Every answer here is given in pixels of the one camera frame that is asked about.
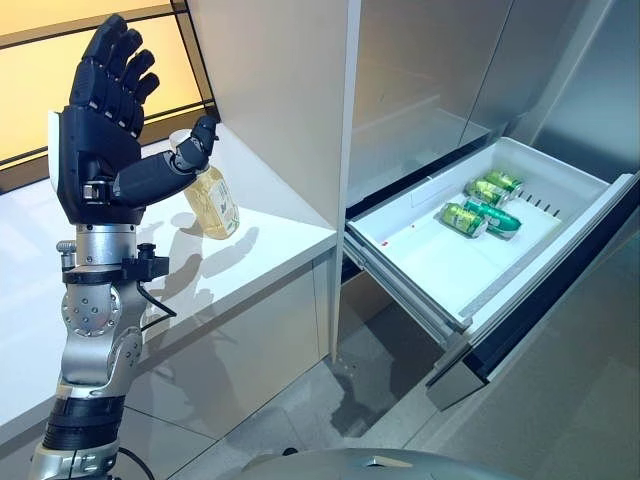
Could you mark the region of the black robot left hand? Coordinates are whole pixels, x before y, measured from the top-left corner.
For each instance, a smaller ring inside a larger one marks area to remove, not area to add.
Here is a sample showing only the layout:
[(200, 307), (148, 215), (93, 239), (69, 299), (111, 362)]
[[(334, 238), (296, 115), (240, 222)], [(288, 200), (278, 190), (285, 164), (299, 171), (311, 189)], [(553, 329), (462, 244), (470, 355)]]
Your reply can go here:
[(69, 103), (53, 114), (50, 179), (72, 224), (133, 224), (147, 206), (171, 197), (205, 172), (217, 119), (203, 115), (174, 150), (143, 157), (143, 105), (158, 87), (155, 58), (141, 34), (111, 15), (77, 65)]

